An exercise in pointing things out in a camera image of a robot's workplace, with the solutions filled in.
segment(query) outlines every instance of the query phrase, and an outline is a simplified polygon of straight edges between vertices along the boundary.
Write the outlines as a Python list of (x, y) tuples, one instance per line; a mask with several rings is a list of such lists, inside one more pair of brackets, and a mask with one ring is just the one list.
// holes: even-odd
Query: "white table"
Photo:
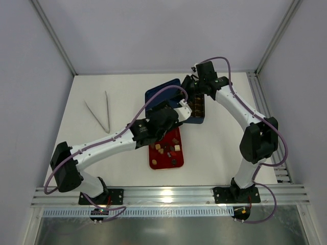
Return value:
[[(56, 145), (82, 144), (107, 134), (88, 111), (84, 99), (97, 102), (97, 110), (106, 117), (105, 95), (109, 95), (110, 132), (124, 127), (144, 104), (148, 89), (179, 78), (185, 74), (103, 75), (76, 76), (60, 125)], [(246, 73), (232, 73), (238, 93), (253, 107), (254, 100)], [(173, 186), (173, 185), (228, 185), (237, 173), (242, 156), (239, 151), (243, 131), (228, 111), (205, 98), (205, 120), (201, 125), (184, 124), (180, 127), (184, 166), (167, 170), (153, 170), (149, 166), (148, 148), (123, 152), (86, 169), (100, 176), (111, 186)], [(264, 184), (276, 184), (273, 168), (262, 167), (256, 179)], [(50, 186), (56, 186), (54, 179)]]

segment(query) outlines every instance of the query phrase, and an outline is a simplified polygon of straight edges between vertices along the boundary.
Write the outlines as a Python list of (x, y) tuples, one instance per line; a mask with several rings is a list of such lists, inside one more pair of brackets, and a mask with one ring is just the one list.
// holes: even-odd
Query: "red tray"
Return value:
[[(160, 144), (161, 149), (163, 149), (163, 154), (160, 154), (159, 151), (156, 150), (156, 144)], [(179, 145), (180, 151), (172, 151), (171, 147), (174, 148), (175, 145)], [(156, 142), (155, 144), (149, 146), (149, 165), (155, 170), (182, 167), (184, 165), (182, 141), (179, 128), (168, 132), (160, 142)]]

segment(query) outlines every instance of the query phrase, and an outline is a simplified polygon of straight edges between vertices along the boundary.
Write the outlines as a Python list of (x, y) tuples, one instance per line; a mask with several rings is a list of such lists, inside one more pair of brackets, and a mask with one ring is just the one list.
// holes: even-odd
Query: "black mounting plate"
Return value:
[[(260, 194), (258, 191), (258, 188), (254, 187), (253, 191), (249, 195), (251, 197), (252, 203), (260, 203)], [(231, 203), (237, 203), (233, 197), (233, 195), (230, 192), (229, 187), (215, 187), (214, 188), (214, 198), (216, 204), (231, 204)]]
[[(110, 196), (110, 205), (122, 205), (124, 199), (124, 189), (108, 189)], [(80, 197), (78, 199), (79, 205), (90, 205), (88, 200), (85, 197)], [(107, 205), (108, 199), (105, 199), (102, 203), (96, 203), (97, 205)]]

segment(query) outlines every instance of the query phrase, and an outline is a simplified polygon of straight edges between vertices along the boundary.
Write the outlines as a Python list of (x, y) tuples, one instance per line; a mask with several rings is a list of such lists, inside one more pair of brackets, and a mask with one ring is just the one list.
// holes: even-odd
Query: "white vent strip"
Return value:
[[(43, 216), (45, 218), (55, 217), (99, 217), (90, 215), (93, 208), (46, 208)], [(110, 211), (109, 216), (114, 216), (120, 211)], [(233, 207), (163, 207), (163, 208), (127, 208), (120, 217), (204, 217), (204, 216), (233, 216)]]

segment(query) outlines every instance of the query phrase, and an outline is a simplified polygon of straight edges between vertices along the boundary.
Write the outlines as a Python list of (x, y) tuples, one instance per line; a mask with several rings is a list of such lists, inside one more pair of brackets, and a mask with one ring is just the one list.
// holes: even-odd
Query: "white wall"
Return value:
[(27, 0), (0, 5), (0, 243), (12, 245), (42, 185), (73, 77)]
[(327, 1), (303, 1), (260, 75), (290, 148), (294, 181), (304, 183), (327, 231)]
[(40, 0), (80, 75), (184, 72), (217, 55), (255, 70), (291, 2)]

